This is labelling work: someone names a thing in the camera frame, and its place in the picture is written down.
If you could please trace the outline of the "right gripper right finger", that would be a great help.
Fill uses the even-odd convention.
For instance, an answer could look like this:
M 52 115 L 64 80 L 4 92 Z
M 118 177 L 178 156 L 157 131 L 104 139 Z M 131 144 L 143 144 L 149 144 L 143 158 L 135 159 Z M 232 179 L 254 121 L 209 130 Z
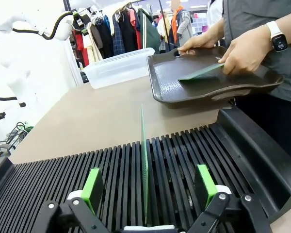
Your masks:
M 196 166 L 194 188 L 202 212 L 189 233 L 216 233 L 220 225 L 234 233 L 272 231 L 258 198 L 253 194 L 238 198 L 229 189 L 218 191 L 206 165 Z

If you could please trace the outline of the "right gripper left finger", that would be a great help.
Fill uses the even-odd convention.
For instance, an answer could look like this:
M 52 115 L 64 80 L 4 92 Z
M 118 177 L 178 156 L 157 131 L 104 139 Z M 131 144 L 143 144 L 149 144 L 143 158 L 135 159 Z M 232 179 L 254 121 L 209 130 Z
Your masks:
M 80 227 L 84 233 L 109 233 L 97 216 L 104 182 L 99 168 L 89 172 L 81 193 L 64 203 L 46 201 L 42 204 L 33 226 L 34 233 L 66 233 Z

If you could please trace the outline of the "person right hand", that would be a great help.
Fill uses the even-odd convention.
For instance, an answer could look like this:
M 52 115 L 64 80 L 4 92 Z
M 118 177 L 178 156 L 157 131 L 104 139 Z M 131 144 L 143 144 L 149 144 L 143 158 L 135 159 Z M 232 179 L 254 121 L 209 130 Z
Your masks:
M 194 36 L 190 38 L 184 45 L 178 48 L 180 55 L 195 54 L 196 48 L 213 48 L 217 42 L 216 37 L 211 37 L 206 34 Z

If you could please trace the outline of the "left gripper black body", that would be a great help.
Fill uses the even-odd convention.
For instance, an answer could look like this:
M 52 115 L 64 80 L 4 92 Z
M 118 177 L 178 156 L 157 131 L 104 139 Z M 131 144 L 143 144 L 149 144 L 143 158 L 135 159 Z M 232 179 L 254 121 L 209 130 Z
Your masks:
M 73 28 L 77 31 L 82 31 L 86 29 L 86 26 L 78 13 L 73 13 Z

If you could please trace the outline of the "person left hand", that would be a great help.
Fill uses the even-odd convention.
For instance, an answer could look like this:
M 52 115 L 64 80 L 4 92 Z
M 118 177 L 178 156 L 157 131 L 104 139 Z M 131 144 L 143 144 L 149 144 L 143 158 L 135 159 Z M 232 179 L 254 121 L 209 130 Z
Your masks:
M 219 60 L 226 75 L 254 72 L 273 49 L 270 30 L 266 25 L 249 30 L 232 40 L 225 54 Z

